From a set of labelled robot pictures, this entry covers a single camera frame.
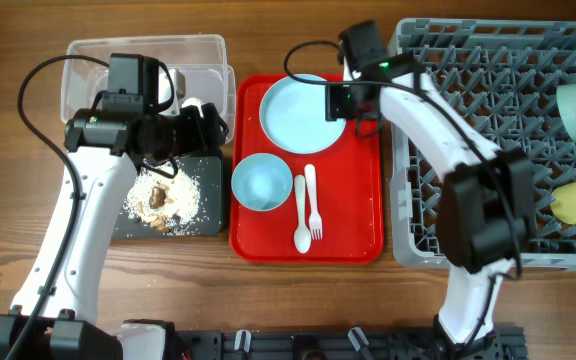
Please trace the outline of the white napkin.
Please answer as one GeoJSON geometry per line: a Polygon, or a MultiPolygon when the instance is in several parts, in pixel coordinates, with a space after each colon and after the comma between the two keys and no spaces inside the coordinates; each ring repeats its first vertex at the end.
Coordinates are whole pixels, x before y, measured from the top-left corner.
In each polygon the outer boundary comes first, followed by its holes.
{"type": "Polygon", "coordinates": [[[181,104],[181,107],[185,108],[185,107],[189,107],[189,106],[196,106],[196,107],[200,108],[203,104],[204,104],[204,102],[202,100],[200,100],[199,98],[190,97],[190,98],[187,98],[184,100],[184,102],[181,104]]]}

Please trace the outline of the rice and food scraps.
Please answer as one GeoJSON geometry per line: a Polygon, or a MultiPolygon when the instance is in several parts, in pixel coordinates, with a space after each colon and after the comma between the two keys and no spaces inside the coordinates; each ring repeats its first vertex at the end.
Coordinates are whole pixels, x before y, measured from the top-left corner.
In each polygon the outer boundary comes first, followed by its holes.
{"type": "Polygon", "coordinates": [[[174,178],[146,172],[137,176],[122,210],[130,220],[164,235],[190,235],[190,226],[195,224],[200,205],[196,176],[183,170],[174,178]]]}

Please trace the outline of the light blue bowl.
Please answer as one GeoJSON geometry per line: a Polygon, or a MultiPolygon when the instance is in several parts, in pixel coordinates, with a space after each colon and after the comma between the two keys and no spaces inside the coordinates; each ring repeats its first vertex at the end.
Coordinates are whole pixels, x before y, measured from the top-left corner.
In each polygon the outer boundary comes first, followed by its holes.
{"type": "Polygon", "coordinates": [[[280,157],[255,153],[242,159],[234,168],[231,190],[245,208],[267,212],[281,206],[291,194],[293,175],[280,157]]]}

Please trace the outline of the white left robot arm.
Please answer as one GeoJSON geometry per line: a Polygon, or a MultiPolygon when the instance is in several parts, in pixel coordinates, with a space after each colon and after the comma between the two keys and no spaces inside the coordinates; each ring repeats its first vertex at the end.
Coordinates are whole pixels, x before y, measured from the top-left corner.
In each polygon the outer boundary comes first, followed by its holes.
{"type": "Polygon", "coordinates": [[[9,310],[0,314],[0,359],[187,359],[171,322],[97,324],[101,272],[116,218],[141,170],[188,155],[218,155],[229,132],[211,103],[170,113],[158,95],[160,60],[114,53],[108,84],[78,110],[55,150],[65,171],[42,246],[9,310]]]}

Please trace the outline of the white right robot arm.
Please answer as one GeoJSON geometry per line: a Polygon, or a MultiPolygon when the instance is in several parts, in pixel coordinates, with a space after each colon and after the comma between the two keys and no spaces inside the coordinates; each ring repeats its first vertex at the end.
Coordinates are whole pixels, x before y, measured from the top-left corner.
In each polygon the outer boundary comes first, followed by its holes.
{"type": "Polygon", "coordinates": [[[510,357],[492,314],[509,272],[521,277],[522,248],[536,234],[531,160],[470,126],[413,55],[389,55],[374,21],[350,26],[332,45],[344,79],[325,87],[327,120],[393,123],[441,182],[435,233],[450,270],[434,318],[434,353],[445,359],[510,357]]]}

